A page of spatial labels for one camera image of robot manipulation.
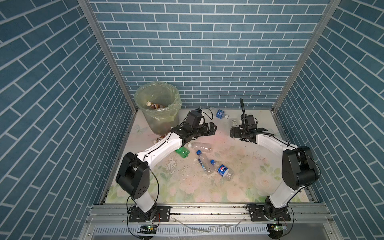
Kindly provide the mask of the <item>crushed clear bottle white cap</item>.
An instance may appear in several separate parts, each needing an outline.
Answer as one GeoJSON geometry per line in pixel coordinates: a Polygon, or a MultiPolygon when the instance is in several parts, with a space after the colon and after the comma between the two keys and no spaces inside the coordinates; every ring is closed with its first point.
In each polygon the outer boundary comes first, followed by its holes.
{"type": "Polygon", "coordinates": [[[190,149],[201,151],[204,153],[210,153],[213,150],[212,145],[208,143],[190,142],[188,143],[188,147],[190,149]]]}

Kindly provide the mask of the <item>blue label Pocari bottle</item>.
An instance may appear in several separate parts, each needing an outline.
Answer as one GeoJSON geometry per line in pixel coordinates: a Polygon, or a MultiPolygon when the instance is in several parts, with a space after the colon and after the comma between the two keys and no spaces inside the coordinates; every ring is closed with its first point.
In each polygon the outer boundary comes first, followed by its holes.
{"type": "Polygon", "coordinates": [[[215,107],[210,107],[210,111],[213,113],[213,115],[218,119],[228,119],[229,115],[226,114],[225,111],[217,109],[215,107]]]}

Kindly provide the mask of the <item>clear bottle blue cap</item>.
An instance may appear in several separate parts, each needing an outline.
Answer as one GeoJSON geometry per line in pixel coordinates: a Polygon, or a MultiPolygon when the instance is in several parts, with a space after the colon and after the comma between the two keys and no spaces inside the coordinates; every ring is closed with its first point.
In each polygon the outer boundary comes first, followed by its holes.
{"type": "Polygon", "coordinates": [[[214,171],[214,168],[213,168],[213,165],[211,164],[208,156],[205,153],[201,152],[200,150],[197,151],[197,155],[198,155],[199,163],[201,164],[205,173],[208,176],[211,175],[214,171]]]}

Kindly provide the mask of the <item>brown Nescafe coffee bottle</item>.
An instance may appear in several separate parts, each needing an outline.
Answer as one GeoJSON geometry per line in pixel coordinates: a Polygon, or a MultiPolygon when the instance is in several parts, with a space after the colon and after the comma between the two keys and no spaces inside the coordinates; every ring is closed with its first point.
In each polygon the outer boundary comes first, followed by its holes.
{"type": "Polygon", "coordinates": [[[153,110],[158,110],[158,109],[163,109],[163,108],[165,108],[165,106],[163,106],[163,105],[156,104],[156,103],[152,103],[152,102],[150,102],[150,101],[147,101],[146,105],[147,105],[147,107],[150,107],[150,108],[153,109],[153,110]]]}

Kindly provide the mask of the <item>Pepsi bottle blue label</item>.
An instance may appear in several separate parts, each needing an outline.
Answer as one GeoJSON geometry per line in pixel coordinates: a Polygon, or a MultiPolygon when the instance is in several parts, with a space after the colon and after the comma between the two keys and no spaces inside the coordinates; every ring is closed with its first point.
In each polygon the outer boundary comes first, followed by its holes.
{"type": "Polygon", "coordinates": [[[226,181],[231,181],[234,177],[234,172],[232,169],[228,168],[226,165],[220,163],[219,161],[211,160],[211,165],[215,168],[215,171],[226,181]]]}

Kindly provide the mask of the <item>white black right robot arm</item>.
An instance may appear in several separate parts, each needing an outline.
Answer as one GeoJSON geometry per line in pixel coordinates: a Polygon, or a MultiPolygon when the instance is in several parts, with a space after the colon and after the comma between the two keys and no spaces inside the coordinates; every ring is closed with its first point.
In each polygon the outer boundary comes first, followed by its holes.
{"type": "Polygon", "coordinates": [[[286,212],[288,203],[298,192],[319,179],[321,170],[310,148],[284,142],[267,129],[259,128],[252,115],[243,113],[241,120],[240,126],[231,127],[230,137],[265,147],[282,160],[282,182],[264,205],[266,218],[274,220],[286,212]]]}

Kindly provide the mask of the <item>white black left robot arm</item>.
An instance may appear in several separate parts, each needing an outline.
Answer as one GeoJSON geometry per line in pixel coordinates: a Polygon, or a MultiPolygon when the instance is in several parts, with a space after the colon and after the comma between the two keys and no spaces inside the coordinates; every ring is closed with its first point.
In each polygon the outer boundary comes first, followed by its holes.
{"type": "Polygon", "coordinates": [[[124,155],[116,183],[129,194],[145,220],[152,220],[157,214],[157,200],[148,192],[152,167],[157,165],[170,153],[199,137],[213,136],[217,126],[206,123],[201,109],[189,111],[182,123],[171,128],[164,139],[152,147],[134,154],[124,155]]]}

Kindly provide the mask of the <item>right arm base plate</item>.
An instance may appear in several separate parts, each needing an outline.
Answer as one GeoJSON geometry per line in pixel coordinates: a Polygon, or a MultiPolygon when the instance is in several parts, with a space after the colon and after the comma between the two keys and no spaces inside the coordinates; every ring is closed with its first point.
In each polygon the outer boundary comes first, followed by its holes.
{"type": "Polygon", "coordinates": [[[288,207],[275,209],[272,205],[247,204],[246,210],[249,212],[252,222],[263,221],[290,221],[291,216],[288,207]]]}

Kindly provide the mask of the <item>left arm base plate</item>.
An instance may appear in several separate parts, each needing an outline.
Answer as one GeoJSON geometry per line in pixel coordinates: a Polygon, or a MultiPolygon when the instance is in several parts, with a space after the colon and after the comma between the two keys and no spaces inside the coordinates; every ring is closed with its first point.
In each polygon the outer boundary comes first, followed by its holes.
{"type": "Polygon", "coordinates": [[[148,212],[142,211],[138,206],[129,208],[130,223],[144,222],[169,222],[171,214],[170,206],[154,206],[148,212]]]}

